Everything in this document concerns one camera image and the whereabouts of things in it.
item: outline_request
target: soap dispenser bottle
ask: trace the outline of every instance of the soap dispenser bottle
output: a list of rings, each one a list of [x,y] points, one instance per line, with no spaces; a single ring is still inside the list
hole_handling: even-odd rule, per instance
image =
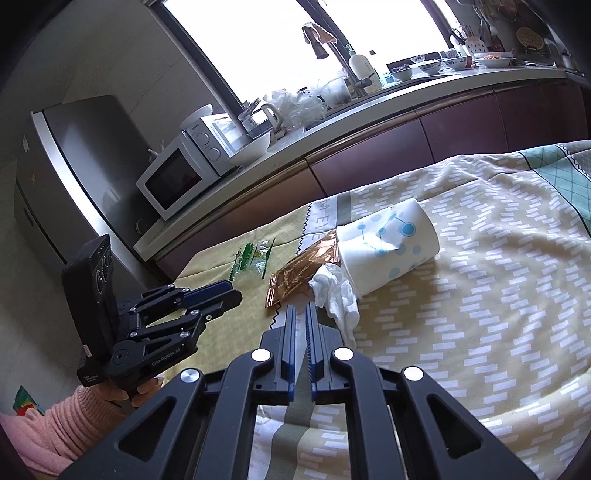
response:
[[[357,75],[359,80],[367,77],[371,80],[371,85],[365,87],[365,91],[367,93],[379,92],[382,89],[382,82],[380,82],[378,73],[371,66],[368,58],[353,50],[350,43],[347,44],[347,49],[350,55],[349,66],[353,70],[353,73]]]

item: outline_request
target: microwave oven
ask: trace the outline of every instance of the microwave oven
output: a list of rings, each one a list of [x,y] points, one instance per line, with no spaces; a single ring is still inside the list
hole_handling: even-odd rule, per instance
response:
[[[135,184],[160,216],[168,220],[233,168],[222,158],[216,160],[212,166],[182,131]]]
[[[187,128],[187,133],[220,175],[232,167],[228,158],[252,141],[227,113],[203,116]]]

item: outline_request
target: window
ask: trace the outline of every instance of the window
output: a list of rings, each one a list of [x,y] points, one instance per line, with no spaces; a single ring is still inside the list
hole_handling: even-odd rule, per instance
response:
[[[390,63],[450,47],[453,14],[437,3],[445,0],[158,0],[152,8],[238,114],[245,101],[339,74],[342,65],[327,47],[328,58],[316,59],[304,23],[331,31],[346,59],[352,43]]]
[[[358,53],[375,50],[386,63],[448,48],[420,0],[320,0],[320,5]]]

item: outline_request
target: countertop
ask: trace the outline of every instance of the countertop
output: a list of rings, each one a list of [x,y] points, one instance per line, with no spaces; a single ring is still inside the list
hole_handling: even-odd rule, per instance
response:
[[[463,70],[445,78],[434,79],[392,93],[384,93],[382,96],[334,115],[306,132],[292,132],[286,135],[270,147],[261,158],[236,170],[196,198],[175,217],[170,220],[157,220],[134,248],[144,260],[150,259],[186,229],[228,200],[256,185],[263,178],[352,131],[375,124],[399,112],[450,95],[500,83],[565,78],[567,73],[564,70],[553,67],[481,68]]]

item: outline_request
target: microwave dial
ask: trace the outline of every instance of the microwave dial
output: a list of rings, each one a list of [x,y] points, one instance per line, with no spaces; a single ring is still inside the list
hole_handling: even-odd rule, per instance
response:
[[[208,143],[209,143],[209,135],[207,135],[206,133],[201,133],[201,134],[197,135],[197,145],[199,145],[200,147],[204,147]]]
[[[210,148],[207,151],[207,157],[212,161],[217,160],[221,155],[222,153],[219,151],[218,148]]]

